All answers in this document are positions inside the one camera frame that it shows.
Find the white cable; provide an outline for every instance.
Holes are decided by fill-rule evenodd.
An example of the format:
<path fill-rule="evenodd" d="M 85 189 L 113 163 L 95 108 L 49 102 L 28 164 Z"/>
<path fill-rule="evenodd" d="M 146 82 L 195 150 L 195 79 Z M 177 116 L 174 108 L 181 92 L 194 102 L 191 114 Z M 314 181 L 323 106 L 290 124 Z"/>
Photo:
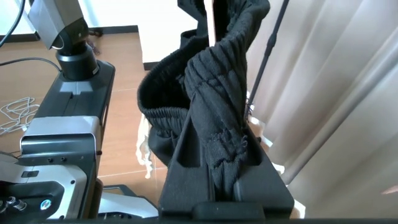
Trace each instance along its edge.
<path fill-rule="evenodd" d="M 32 121 L 29 118 L 36 114 L 40 106 L 33 105 L 34 101 L 35 98 L 25 97 L 0 108 L 0 112 L 10 119 L 9 122 L 0 124 L 0 136 L 20 129 L 26 130 Z"/>

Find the black baseboard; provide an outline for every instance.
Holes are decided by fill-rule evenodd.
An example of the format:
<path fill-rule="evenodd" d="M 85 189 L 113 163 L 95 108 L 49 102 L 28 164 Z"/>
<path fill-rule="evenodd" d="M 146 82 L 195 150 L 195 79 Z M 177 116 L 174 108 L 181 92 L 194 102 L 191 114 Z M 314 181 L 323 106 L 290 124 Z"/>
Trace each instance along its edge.
<path fill-rule="evenodd" d="M 101 34 L 128 34 L 138 32 L 138 26 L 93 27 L 90 30 Z"/>
<path fill-rule="evenodd" d="M 0 35 L 0 40 L 4 38 L 5 35 Z M 35 32 L 34 34 L 14 34 L 10 35 L 6 43 L 21 43 L 21 42 L 32 42 L 40 40 L 39 35 Z"/>
<path fill-rule="evenodd" d="M 145 70 L 145 71 L 150 71 L 150 70 L 152 70 L 157 64 L 158 64 L 158 62 L 144 62 L 144 70 Z"/>

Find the black cylinder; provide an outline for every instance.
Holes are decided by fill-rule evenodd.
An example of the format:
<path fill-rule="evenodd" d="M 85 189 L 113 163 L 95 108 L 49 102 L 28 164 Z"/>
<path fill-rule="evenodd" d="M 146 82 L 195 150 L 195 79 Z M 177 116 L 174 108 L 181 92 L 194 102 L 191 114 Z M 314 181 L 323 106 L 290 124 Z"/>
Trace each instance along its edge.
<path fill-rule="evenodd" d="M 62 55 L 57 51 L 56 58 L 67 80 L 82 81 L 93 77 L 100 69 L 93 49 L 86 44 L 85 50 L 76 55 Z"/>

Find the curtain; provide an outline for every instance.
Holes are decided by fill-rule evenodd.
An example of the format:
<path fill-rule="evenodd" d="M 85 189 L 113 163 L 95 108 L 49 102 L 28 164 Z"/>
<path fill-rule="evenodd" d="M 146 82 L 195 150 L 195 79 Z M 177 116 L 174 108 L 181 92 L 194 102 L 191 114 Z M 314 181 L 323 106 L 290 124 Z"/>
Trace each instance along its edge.
<path fill-rule="evenodd" d="M 249 89 L 282 5 L 270 2 Z M 398 193 L 384 193 L 398 185 L 397 63 L 398 1 L 289 2 L 253 115 L 307 217 L 398 218 Z"/>

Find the white curtain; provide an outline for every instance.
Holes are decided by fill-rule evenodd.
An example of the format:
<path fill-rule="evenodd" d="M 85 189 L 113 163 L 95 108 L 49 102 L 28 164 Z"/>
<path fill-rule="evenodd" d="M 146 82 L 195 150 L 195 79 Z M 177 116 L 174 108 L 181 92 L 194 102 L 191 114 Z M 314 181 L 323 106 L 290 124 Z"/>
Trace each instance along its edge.
<path fill-rule="evenodd" d="M 282 5 L 270 2 L 249 89 Z M 397 64 L 398 1 L 289 2 L 254 116 L 307 217 L 398 217 L 398 192 L 382 194 L 398 185 Z"/>

